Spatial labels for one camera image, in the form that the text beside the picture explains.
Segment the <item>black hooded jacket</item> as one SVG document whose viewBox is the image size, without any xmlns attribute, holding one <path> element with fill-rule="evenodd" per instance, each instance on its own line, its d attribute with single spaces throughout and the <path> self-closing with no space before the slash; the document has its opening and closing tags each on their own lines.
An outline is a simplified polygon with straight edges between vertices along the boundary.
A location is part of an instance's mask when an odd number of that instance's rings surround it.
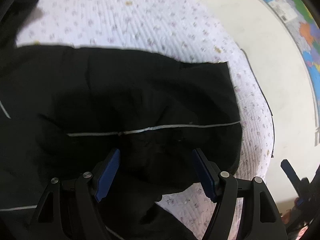
<svg viewBox="0 0 320 240">
<path fill-rule="evenodd" d="M 53 178 L 119 168 L 98 204 L 124 239 L 194 239 L 158 206 L 198 182 L 194 150 L 235 174 L 242 127 L 229 66 L 140 50 L 17 47 L 39 0 L 1 12 L 1 239 L 34 239 L 33 214 Z"/>
</svg>

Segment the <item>white floral quilt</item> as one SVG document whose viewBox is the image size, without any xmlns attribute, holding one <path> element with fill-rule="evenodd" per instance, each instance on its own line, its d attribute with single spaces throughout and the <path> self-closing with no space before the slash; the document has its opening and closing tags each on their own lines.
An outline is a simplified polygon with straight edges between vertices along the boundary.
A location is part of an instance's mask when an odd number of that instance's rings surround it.
<svg viewBox="0 0 320 240">
<path fill-rule="evenodd" d="M 242 127 L 233 175 L 266 175 L 274 145 L 271 110 L 244 52 L 197 0 L 39 0 L 19 28 L 16 44 L 140 50 L 186 63 L 227 63 Z M 199 181 L 163 195 L 157 204 L 194 239 L 204 236 L 217 209 Z"/>
</svg>

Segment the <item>colourful wall map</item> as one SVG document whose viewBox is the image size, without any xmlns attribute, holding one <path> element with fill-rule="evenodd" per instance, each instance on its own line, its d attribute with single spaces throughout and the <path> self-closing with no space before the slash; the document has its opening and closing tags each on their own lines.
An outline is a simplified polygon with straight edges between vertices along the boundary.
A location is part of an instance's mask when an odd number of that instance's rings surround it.
<svg viewBox="0 0 320 240">
<path fill-rule="evenodd" d="M 309 76 L 319 145 L 319 25 L 303 0 L 262 0 L 294 40 Z"/>
</svg>

